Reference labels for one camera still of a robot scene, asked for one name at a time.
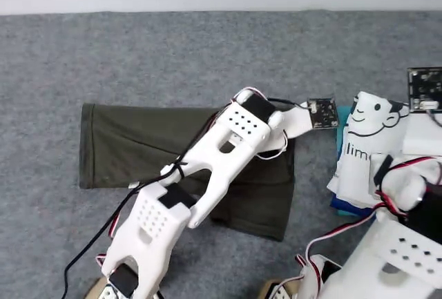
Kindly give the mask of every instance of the folded fabric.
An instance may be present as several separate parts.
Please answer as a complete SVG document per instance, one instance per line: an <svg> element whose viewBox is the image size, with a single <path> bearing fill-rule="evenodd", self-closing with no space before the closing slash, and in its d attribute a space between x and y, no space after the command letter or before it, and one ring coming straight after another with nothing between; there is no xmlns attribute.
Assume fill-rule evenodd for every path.
<svg viewBox="0 0 442 299"><path fill-rule="evenodd" d="M84 104L81 113L80 187L127 187L158 176L184 150L210 108L140 108ZM180 181L204 194L210 172ZM257 157L231 183L212 220L233 229L282 240L294 191L294 140L280 157Z"/></svg>
<svg viewBox="0 0 442 299"><path fill-rule="evenodd" d="M336 172L327 185L339 200L362 209L378 202L369 189L370 155L400 153L408 114L408 106L400 102L365 92L355 97Z"/></svg>

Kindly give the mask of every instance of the circuit board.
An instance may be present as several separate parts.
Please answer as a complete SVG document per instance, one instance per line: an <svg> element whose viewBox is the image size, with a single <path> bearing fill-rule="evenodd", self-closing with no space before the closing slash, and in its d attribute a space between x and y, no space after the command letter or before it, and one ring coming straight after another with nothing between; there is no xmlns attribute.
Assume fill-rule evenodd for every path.
<svg viewBox="0 0 442 299"><path fill-rule="evenodd" d="M410 111L442 112L442 67L409 68Z"/></svg>
<svg viewBox="0 0 442 299"><path fill-rule="evenodd" d="M338 110L334 99L308 99L307 107L314 130L338 127Z"/></svg>

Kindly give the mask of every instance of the perforated plastic panel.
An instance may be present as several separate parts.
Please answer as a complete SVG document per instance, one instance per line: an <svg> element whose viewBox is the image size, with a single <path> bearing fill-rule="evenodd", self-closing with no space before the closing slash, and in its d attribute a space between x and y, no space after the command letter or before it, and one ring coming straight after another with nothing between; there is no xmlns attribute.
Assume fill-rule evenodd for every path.
<svg viewBox="0 0 442 299"><path fill-rule="evenodd" d="M266 123L235 102L227 107L218 121L252 146L259 144L270 133Z"/></svg>
<svg viewBox="0 0 442 299"><path fill-rule="evenodd" d="M372 248L388 263L406 273L442 287L442 246L402 224L386 220Z"/></svg>
<svg viewBox="0 0 442 299"><path fill-rule="evenodd" d="M167 213L169 211L158 202L158 200L144 199L140 204L137 219L140 227L152 238L158 238L161 235L164 227L169 225Z"/></svg>

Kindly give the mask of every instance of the white plastic part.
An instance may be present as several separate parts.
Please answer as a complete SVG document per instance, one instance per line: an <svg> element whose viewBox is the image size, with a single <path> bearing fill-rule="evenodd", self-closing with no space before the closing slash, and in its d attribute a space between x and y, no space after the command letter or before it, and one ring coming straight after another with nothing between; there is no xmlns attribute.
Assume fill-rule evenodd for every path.
<svg viewBox="0 0 442 299"><path fill-rule="evenodd" d="M301 106L307 107L307 102L304 102ZM269 140L260 149L260 152L281 149L285 143L282 130L286 132L289 139L299 137L300 135L313 130L309 110L295 106L288 111L282 112L281 123L277 125L276 129L271 131Z"/></svg>
<svg viewBox="0 0 442 299"><path fill-rule="evenodd" d="M98 299L124 299L122 294L116 293L116 291L111 287L112 285L110 284L106 285L103 291L100 293Z"/></svg>
<svg viewBox="0 0 442 299"><path fill-rule="evenodd" d="M343 268L325 282L320 299L425 299L442 287L442 246L385 211L376 217Z"/></svg>
<svg viewBox="0 0 442 299"><path fill-rule="evenodd" d="M287 290L282 286L279 290L270 297L271 299L291 299L290 295L287 293Z"/></svg>
<svg viewBox="0 0 442 299"><path fill-rule="evenodd" d="M413 209L425 194L427 184L422 176L407 168L389 171L382 181L382 190L400 209Z"/></svg>
<svg viewBox="0 0 442 299"><path fill-rule="evenodd" d="M272 130L276 130L283 120L284 120L284 115L282 114L282 112L275 111L273 114L271 114L269 121L267 123Z"/></svg>
<svg viewBox="0 0 442 299"><path fill-rule="evenodd" d="M320 273L322 273L325 261L329 260L320 254L312 255L311 259L313 260L314 264L318 267ZM302 268L300 274L304 276L304 278L301 280L298 290L298 296L296 298L314 299L316 297L316 294L318 293L318 280L316 278L316 273L314 272L311 265L307 263L307 266Z"/></svg>
<svg viewBox="0 0 442 299"><path fill-rule="evenodd" d="M139 278L132 299L147 299L158 291L168 267L172 248L191 217L182 203L167 209L158 198L167 190L159 183L138 193L127 220L118 228L109 246L102 273L109 277L127 257L137 263Z"/></svg>
<svg viewBox="0 0 442 299"><path fill-rule="evenodd" d="M442 113L434 115L442 122ZM411 113L402 152L412 155L442 156L442 128L426 113Z"/></svg>
<svg viewBox="0 0 442 299"><path fill-rule="evenodd" d="M270 127L266 123L237 102L233 102L209 131L187 152L181 166L186 176L202 169L209 169L212 172L206 193L191 208L189 228L200 225L226 195L232 180L267 143L270 132ZM230 153L221 152L220 148L233 134L240 138L235 148ZM169 169L170 166L163 168L162 173ZM176 171L161 183L167 186L179 179L180 174Z"/></svg>
<svg viewBox="0 0 442 299"><path fill-rule="evenodd" d="M235 97L235 99L239 104L243 104L252 94L252 90L244 89Z"/></svg>

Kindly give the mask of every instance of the black cable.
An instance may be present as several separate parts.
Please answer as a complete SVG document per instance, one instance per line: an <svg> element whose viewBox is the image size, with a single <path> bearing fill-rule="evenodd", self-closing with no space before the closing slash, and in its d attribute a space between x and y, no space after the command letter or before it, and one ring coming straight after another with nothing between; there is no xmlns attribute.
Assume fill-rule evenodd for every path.
<svg viewBox="0 0 442 299"><path fill-rule="evenodd" d="M442 128L442 123L440 121L437 120L436 116L434 115L434 113L430 110L427 110L427 114L428 116L430 116L431 120L439 127Z"/></svg>
<svg viewBox="0 0 442 299"><path fill-rule="evenodd" d="M298 104L296 102L293 102L293 101L290 101L287 99L280 99L278 97L268 97L267 100L270 102L279 102L280 104L291 104L292 106L297 106L298 108L301 108L301 109L308 109L308 107L301 106L300 104Z"/></svg>
<svg viewBox="0 0 442 299"><path fill-rule="evenodd" d="M69 269L77 263L77 261L94 245L94 243L98 240L98 238L105 232L109 224L113 221L113 219L118 215L118 213L123 209L123 207L126 205L126 203L130 200L131 197L133 197L135 194L137 194L143 187L150 185L154 182L159 182L160 180L163 180L170 176L177 168L179 167L180 162L184 158L185 154L189 151L189 149L197 142L197 140L200 138L201 134L204 132L206 126L211 122L214 116L216 116L218 112L212 114L204 123L204 125L198 130L198 132L195 134L195 136L192 138L192 140L189 142L189 144L186 146L184 151L180 154L180 156L175 160L173 163L173 166L170 171L167 173L157 176L155 178L140 182L137 187L132 189L126 197L119 203L117 208L114 210L112 215L105 221L103 226L100 228L100 230L92 237L92 239L86 244L86 246L68 263L66 268L64 269L64 292L61 299L65 299L68 295L68 289L69 289L69 282L68 282L68 272Z"/></svg>

